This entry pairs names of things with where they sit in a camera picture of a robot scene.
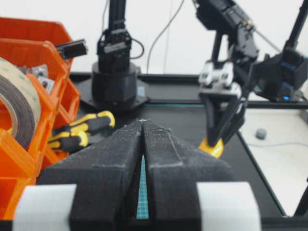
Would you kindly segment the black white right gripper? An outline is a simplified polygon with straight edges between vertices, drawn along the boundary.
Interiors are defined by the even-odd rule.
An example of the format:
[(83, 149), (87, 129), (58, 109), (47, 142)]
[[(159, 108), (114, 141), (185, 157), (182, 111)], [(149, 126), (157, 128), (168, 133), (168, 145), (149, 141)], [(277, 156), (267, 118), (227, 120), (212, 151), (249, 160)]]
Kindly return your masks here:
[[(206, 62), (200, 72), (200, 100), (205, 106), (207, 143), (214, 147), (219, 139), (224, 145), (244, 124), (246, 98), (241, 97), (241, 86), (233, 81), (234, 65), (225, 62), (221, 68), (215, 68), (214, 62)], [(230, 96), (223, 114), (209, 95)]]

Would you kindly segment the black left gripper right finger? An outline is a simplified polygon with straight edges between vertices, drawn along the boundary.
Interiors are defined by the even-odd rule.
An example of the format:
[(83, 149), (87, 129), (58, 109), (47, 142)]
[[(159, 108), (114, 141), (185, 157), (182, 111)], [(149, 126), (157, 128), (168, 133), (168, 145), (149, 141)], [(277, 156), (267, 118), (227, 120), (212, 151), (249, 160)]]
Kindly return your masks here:
[(171, 130), (143, 123), (150, 220), (156, 231), (199, 231), (197, 183), (235, 181), (230, 165), (200, 151)]

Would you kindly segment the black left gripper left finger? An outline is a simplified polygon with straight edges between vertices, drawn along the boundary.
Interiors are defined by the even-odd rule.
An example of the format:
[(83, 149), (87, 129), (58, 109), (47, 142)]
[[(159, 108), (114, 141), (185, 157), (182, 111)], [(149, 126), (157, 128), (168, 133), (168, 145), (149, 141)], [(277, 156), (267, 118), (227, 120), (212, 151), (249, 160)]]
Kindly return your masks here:
[(76, 184), (71, 230), (116, 231), (136, 217), (142, 129), (136, 120), (41, 172), (38, 185)]

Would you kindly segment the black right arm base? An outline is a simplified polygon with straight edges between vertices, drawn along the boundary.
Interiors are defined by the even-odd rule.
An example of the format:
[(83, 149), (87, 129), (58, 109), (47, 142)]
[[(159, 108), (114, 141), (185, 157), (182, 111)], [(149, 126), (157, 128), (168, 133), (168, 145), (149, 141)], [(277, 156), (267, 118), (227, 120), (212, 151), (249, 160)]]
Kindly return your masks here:
[(131, 62), (132, 37), (125, 25), (126, 1), (109, 2), (108, 27), (97, 42), (98, 61), (92, 65), (91, 78), (80, 86), (81, 101), (97, 110), (122, 112), (146, 102), (139, 95), (140, 68)]

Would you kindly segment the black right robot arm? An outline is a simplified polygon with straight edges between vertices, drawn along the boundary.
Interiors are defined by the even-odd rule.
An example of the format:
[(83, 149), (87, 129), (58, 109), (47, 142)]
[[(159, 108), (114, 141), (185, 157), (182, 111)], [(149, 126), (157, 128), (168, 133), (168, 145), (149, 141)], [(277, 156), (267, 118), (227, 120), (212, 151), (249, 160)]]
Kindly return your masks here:
[(198, 81), (199, 98), (205, 105), (209, 147), (226, 143), (243, 125), (247, 100), (254, 84), (251, 66), (259, 50), (254, 41), (254, 24), (233, 0), (195, 0), (196, 17), (215, 31), (210, 60)]

